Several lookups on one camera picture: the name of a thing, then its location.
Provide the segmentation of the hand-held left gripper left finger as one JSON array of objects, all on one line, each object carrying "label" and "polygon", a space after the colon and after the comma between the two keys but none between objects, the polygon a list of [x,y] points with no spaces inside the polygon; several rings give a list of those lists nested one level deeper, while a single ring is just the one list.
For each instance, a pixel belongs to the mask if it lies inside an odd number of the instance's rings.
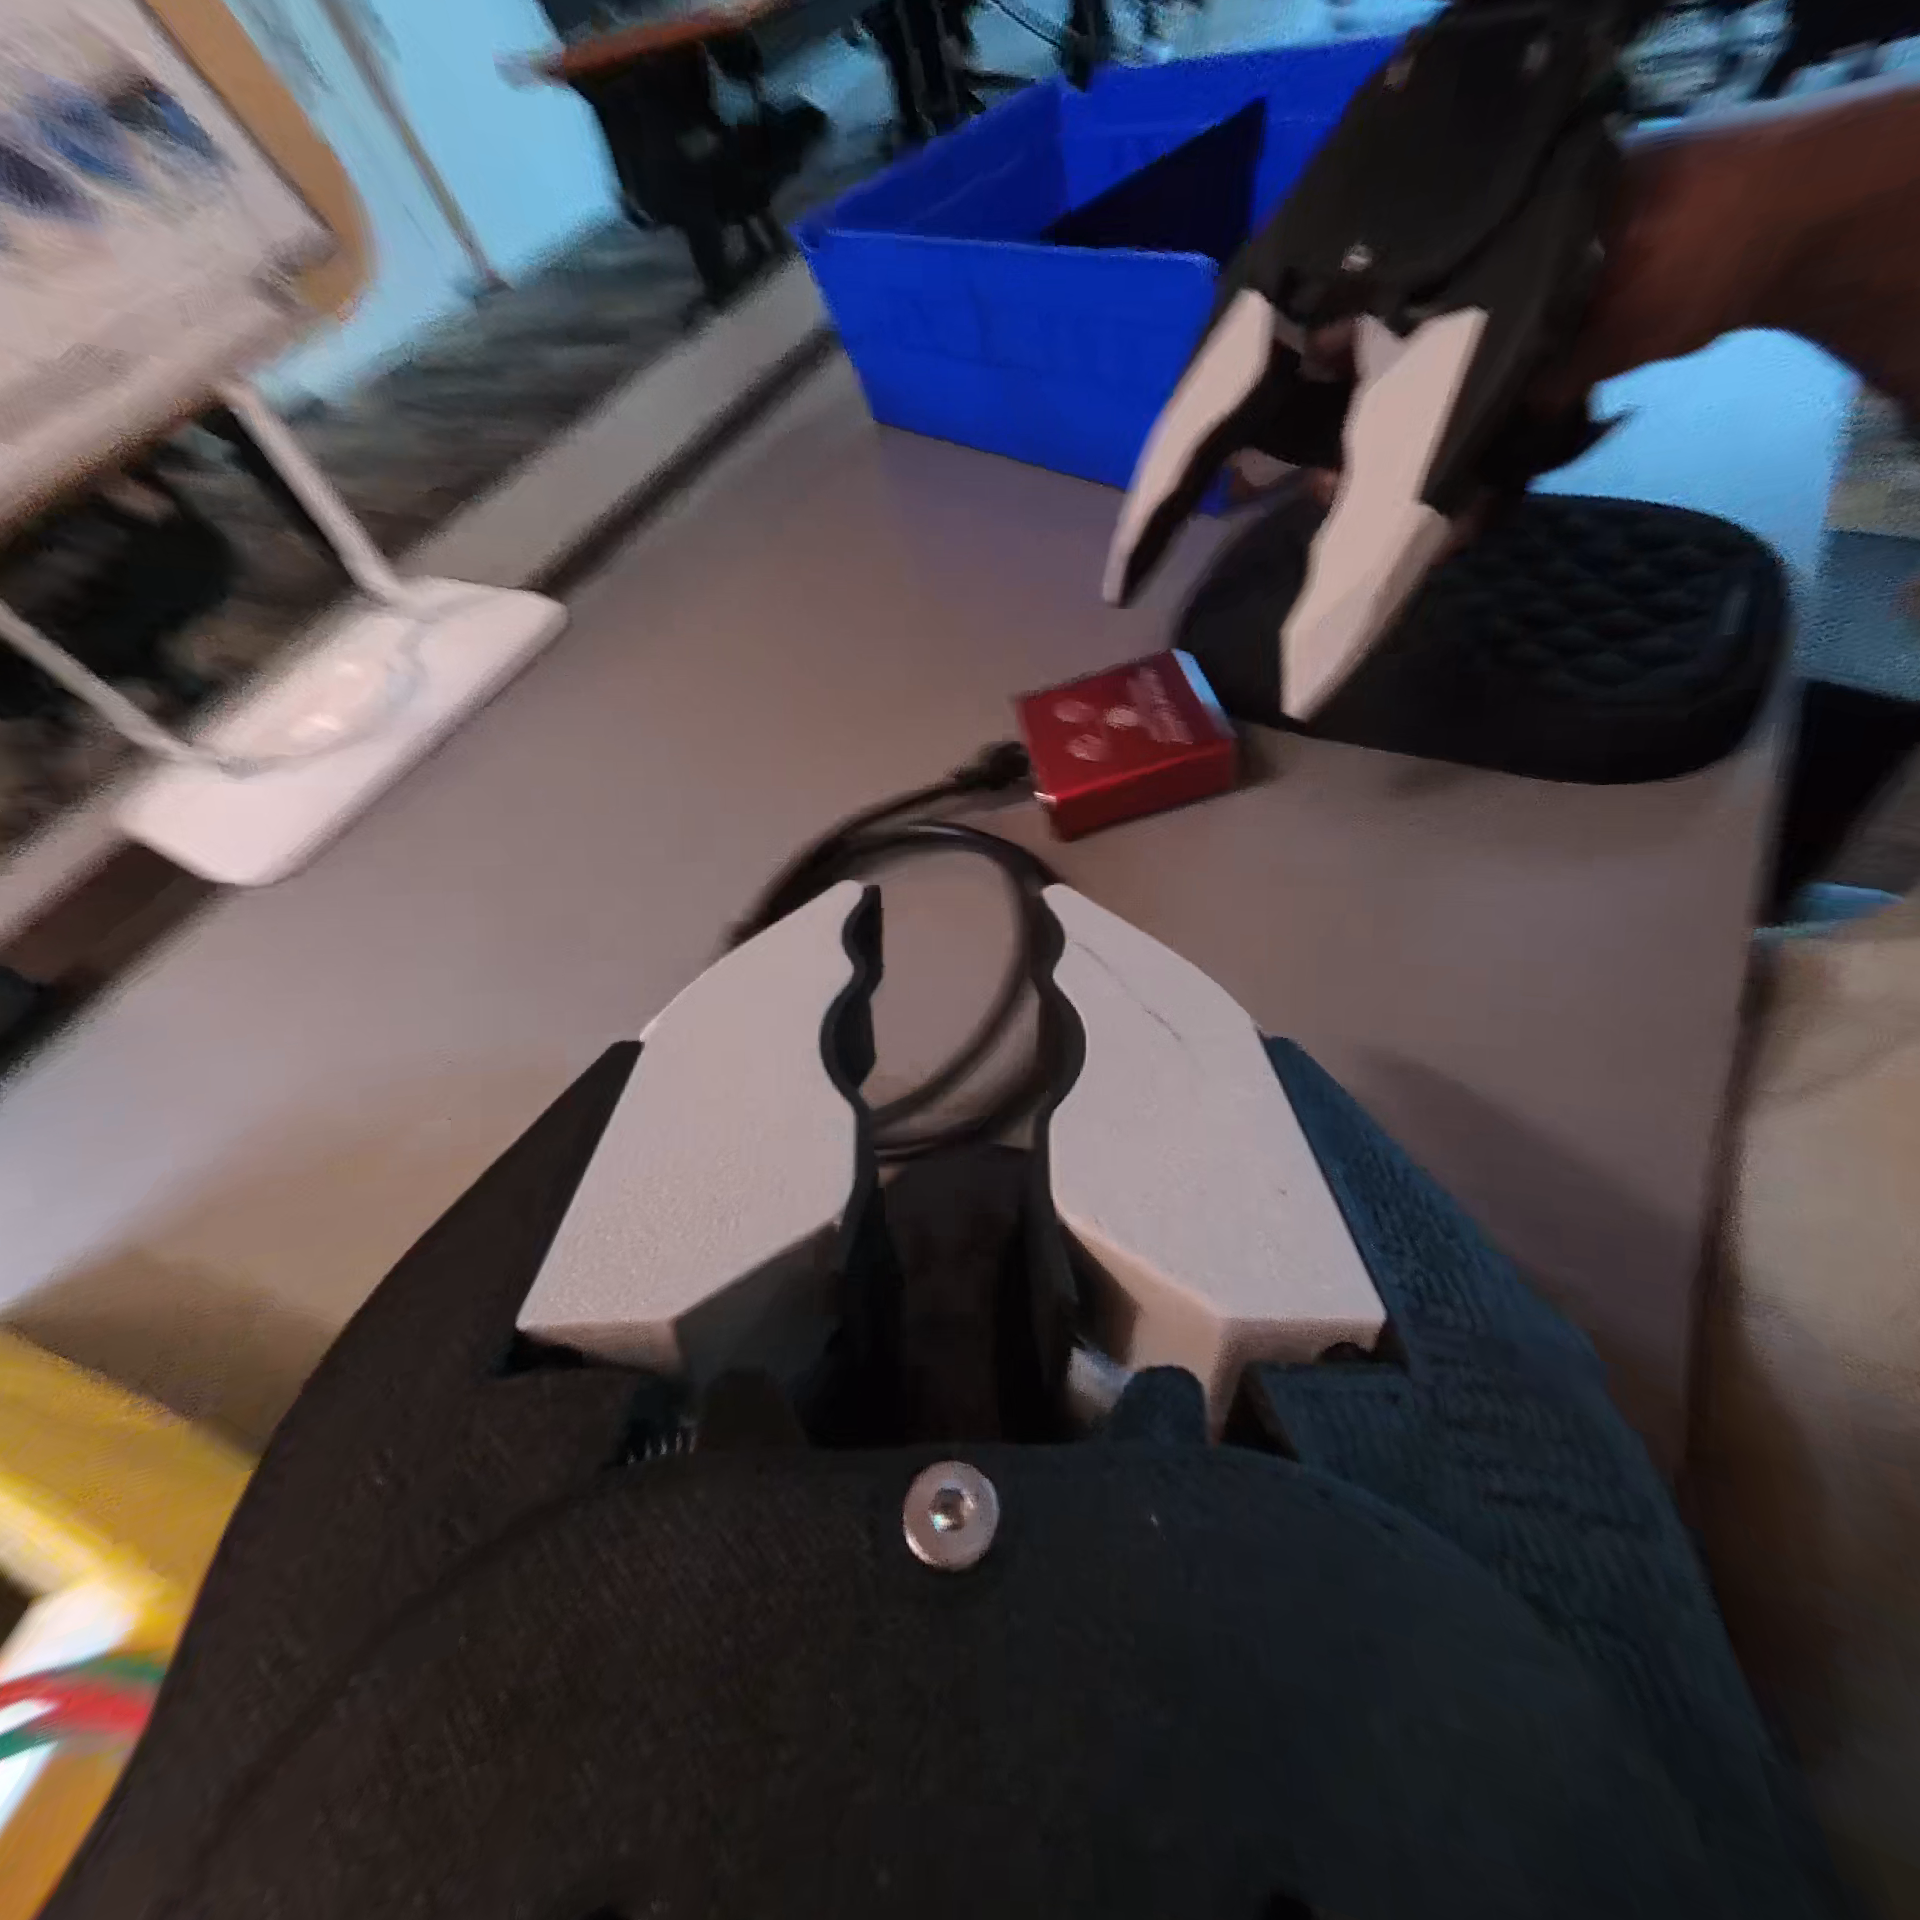
[{"label": "hand-held left gripper left finger", "polygon": [[660,1378],[826,1357],[877,1192],[881,927],[877,886],[832,884],[643,1029],[518,1333]]}]

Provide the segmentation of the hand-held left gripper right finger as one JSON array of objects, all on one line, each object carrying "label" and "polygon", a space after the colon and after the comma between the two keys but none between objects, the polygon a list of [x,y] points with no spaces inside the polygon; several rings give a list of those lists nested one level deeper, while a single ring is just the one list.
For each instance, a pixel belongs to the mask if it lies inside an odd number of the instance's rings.
[{"label": "hand-held left gripper right finger", "polygon": [[1220,1439],[1251,1368],[1372,1353],[1387,1309],[1253,1015],[1068,884],[1043,905],[1079,1043],[1043,1157],[1092,1343],[1113,1373],[1186,1373]]}]

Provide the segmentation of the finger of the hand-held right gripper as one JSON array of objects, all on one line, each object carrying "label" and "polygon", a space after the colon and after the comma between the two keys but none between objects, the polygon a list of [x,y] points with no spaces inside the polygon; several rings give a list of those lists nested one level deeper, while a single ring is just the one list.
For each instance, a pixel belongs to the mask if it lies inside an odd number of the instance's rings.
[{"label": "finger of the hand-held right gripper", "polygon": [[1306,724],[1399,620],[1449,544],[1425,497],[1486,328],[1478,306],[1396,333],[1365,316],[1343,468],[1279,630],[1279,711]]},{"label": "finger of the hand-held right gripper", "polygon": [[1212,320],[1139,448],[1100,570],[1107,607],[1128,607],[1231,453],[1249,444],[1267,379],[1279,370],[1279,314],[1238,290]]}]

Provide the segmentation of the blue plastic bin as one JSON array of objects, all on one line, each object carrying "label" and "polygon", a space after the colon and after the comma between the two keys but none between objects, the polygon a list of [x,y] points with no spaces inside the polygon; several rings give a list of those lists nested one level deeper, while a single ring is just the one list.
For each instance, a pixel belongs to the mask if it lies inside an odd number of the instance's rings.
[{"label": "blue plastic bin", "polygon": [[1222,276],[1043,230],[1262,100],[1251,232],[1400,35],[1049,81],[894,163],[796,238],[879,426],[1126,489]]}]

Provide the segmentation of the red ethernet splitter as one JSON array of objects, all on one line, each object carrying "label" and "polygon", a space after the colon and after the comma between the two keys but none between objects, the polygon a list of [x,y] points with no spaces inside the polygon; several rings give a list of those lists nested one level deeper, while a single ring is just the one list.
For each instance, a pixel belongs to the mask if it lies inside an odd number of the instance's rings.
[{"label": "red ethernet splitter", "polygon": [[1035,804],[1063,844],[1238,786],[1238,732],[1178,648],[1027,690],[1014,719]]}]

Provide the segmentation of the yellow plastic bin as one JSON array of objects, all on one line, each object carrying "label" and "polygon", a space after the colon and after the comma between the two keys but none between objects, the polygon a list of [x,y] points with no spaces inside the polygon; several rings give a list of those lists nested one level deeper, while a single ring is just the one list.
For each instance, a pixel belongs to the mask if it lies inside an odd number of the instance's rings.
[{"label": "yellow plastic bin", "polygon": [[35,1915],[142,1740],[254,1457],[3,1333],[3,1915]]}]

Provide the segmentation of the person's right forearm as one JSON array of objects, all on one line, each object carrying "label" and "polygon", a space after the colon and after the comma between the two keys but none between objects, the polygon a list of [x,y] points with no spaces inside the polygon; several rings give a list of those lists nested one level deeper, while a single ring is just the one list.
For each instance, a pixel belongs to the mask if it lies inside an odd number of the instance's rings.
[{"label": "person's right forearm", "polygon": [[1860,100],[1814,341],[1917,420],[1917,85]]}]

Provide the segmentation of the grey desk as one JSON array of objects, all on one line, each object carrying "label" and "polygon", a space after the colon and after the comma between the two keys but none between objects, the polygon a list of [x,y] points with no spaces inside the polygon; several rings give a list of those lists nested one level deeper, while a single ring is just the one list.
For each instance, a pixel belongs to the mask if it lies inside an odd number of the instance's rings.
[{"label": "grey desk", "polygon": [[[877,428],[830,360],[339,846],[206,905],[4,1087],[4,1326],[261,1445],[796,846],[1158,642],[1220,530],[1110,611],[1116,504]],[[1354,1091],[1681,1469],[1778,712],[1646,788],[1251,748],[1233,796],[1049,858]]]}]

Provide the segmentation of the black padded wrist rest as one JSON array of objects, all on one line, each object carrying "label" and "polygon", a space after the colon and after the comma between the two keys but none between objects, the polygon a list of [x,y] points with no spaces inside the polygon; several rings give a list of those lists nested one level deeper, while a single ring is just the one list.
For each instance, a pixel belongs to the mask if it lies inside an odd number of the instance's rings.
[{"label": "black padded wrist rest", "polygon": [[1637,786],[1732,756],[1788,657],[1791,579],[1765,542],[1703,513],[1528,494],[1292,719],[1279,629],[1324,518],[1309,494],[1279,494],[1172,623],[1172,645],[1241,724],[1478,773]]}]

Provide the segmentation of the black bin divider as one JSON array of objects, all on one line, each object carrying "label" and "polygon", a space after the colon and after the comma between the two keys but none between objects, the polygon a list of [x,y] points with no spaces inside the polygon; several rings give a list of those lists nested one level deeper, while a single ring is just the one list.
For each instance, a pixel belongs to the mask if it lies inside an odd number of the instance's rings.
[{"label": "black bin divider", "polygon": [[1267,104],[1256,100],[1051,222],[1068,251],[1197,257],[1225,268],[1251,232]]}]

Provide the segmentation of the white document stand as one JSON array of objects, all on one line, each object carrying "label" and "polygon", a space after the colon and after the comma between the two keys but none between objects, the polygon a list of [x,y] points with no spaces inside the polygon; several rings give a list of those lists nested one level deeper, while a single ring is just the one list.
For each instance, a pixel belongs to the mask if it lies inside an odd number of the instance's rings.
[{"label": "white document stand", "polygon": [[4,607],[4,645],[148,759],[115,804],[121,839],[224,890],[294,878],[562,635],[562,604],[515,587],[404,576],[261,392],[219,401],[319,527],[355,596],[202,732],[161,728]]}]

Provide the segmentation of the long office table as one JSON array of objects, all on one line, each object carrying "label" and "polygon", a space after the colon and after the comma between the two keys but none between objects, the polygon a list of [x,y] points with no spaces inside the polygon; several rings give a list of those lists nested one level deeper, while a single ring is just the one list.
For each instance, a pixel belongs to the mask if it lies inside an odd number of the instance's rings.
[{"label": "long office table", "polygon": [[683,244],[698,277],[686,316],[720,314],[791,250],[774,198],[829,137],[829,113],[773,100],[755,35],[723,25],[720,12],[541,11],[558,49],[505,55],[500,72],[562,87],[587,107],[623,218]]}]

